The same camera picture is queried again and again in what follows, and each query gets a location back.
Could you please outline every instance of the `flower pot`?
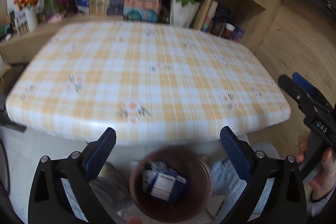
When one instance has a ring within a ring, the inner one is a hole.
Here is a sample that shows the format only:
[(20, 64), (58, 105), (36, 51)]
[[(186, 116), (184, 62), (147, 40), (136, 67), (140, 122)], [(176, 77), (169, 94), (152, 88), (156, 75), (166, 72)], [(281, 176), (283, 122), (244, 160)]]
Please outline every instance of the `flower pot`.
[(36, 29), (38, 24), (35, 7), (30, 7), (29, 9), (26, 8), (25, 14), (28, 23), (28, 28), (29, 31), (31, 32)]
[(188, 2), (186, 6), (182, 7), (180, 1), (172, 0), (170, 7), (170, 25), (189, 28), (199, 6), (200, 3), (192, 4)]

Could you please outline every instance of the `yellow plaid tablecloth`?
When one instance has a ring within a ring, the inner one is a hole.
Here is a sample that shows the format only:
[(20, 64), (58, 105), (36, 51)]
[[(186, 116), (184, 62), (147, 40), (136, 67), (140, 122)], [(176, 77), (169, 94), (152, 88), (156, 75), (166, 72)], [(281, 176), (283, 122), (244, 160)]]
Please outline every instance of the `yellow plaid tablecloth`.
[(169, 25), (63, 27), (6, 101), (10, 119), (68, 139), (117, 145), (216, 140), (289, 119), (276, 83), (243, 45)]

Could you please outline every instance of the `orange flowers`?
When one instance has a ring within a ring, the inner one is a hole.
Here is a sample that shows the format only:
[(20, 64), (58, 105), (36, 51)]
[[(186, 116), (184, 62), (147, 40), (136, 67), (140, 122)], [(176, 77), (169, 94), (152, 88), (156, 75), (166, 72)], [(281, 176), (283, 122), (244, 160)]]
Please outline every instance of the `orange flowers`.
[(39, 0), (14, 0), (14, 4), (17, 5), (19, 10), (23, 10), (23, 8), (30, 8), (35, 6)]

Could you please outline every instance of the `jar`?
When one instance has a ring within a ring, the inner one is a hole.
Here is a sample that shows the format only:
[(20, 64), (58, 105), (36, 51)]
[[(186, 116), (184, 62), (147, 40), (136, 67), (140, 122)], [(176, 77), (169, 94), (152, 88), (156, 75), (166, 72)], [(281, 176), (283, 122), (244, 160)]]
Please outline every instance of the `jar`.
[(229, 39), (232, 35), (232, 32), (235, 30), (234, 25), (227, 23), (225, 29), (222, 33), (222, 37)]

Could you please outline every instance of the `brown bowl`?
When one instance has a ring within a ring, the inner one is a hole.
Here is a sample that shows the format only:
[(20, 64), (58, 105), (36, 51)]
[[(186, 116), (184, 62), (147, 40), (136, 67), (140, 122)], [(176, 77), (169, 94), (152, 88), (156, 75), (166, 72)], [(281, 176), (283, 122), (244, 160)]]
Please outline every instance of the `brown bowl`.
[[(173, 208), (162, 205), (142, 190), (143, 167), (148, 161), (164, 161), (166, 165), (188, 179), (188, 188)], [(147, 155), (133, 171), (130, 192), (135, 205), (148, 217), (160, 222), (181, 222), (199, 214), (212, 195), (209, 167), (194, 152), (181, 147), (167, 147)]]

